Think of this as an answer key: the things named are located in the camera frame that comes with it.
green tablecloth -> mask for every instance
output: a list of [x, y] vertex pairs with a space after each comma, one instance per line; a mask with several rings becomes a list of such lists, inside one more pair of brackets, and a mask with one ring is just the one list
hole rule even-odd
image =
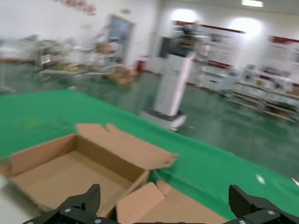
[[73, 91], [50, 91], [0, 97], [0, 155], [75, 132], [76, 123], [113, 123], [121, 130], [173, 153], [177, 163], [155, 171], [173, 187], [226, 218], [228, 187], [266, 197], [299, 216], [299, 187], [288, 178], [196, 140], [171, 133], [129, 112]]

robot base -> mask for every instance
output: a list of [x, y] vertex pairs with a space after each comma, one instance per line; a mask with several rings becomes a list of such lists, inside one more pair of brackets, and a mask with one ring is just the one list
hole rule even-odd
[[181, 111], [178, 111], [175, 116], [168, 116], [151, 108], [142, 110], [140, 112], [140, 116], [172, 131], [176, 131], [180, 126], [182, 126], [187, 118], [187, 115]]

green floor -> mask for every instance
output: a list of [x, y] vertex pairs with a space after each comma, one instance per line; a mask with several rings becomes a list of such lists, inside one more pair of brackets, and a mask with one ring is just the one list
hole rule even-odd
[[[75, 85], [77, 91], [135, 114], [153, 105], [159, 82], [156, 76], [146, 73], [130, 87], [115, 86], [106, 80], [36, 82], [31, 66], [6, 67], [9, 71], [7, 85], [15, 88], [17, 93], [65, 89]], [[178, 134], [299, 180], [299, 131], [296, 124], [261, 115], [253, 109], [193, 87], [187, 87], [181, 109], [188, 114], [188, 119]]]

doorway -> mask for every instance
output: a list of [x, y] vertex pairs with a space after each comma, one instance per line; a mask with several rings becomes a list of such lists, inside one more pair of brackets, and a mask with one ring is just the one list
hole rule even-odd
[[108, 32], [108, 42], [114, 42], [117, 45], [115, 48], [116, 61], [118, 63], [123, 63], [128, 53], [133, 23], [118, 16], [111, 15], [110, 27]]

cardboard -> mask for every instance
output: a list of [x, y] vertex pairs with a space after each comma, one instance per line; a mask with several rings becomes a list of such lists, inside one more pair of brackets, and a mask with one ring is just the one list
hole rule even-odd
[[117, 221], [131, 223], [209, 223], [222, 224], [226, 219], [194, 201], [163, 181], [148, 183], [121, 199]]
[[13, 154], [3, 169], [44, 210], [99, 183], [97, 215], [109, 217], [117, 201], [146, 183], [150, 169], [169, 167], [177, 158], [113, 125], [78, 124], [77, 130]]
[[99, 42], [96, 43], [95, 51], [102, 54], [109, 54], [112, 50], [112, 46], [109, 43]]
[[135, 69], [126, 69], [122, 65], [116, 65], [114, 70], [115, 72], [108, 74], [107, 77], [118, 85], [128, 85], [136, 79], [137, 71]]

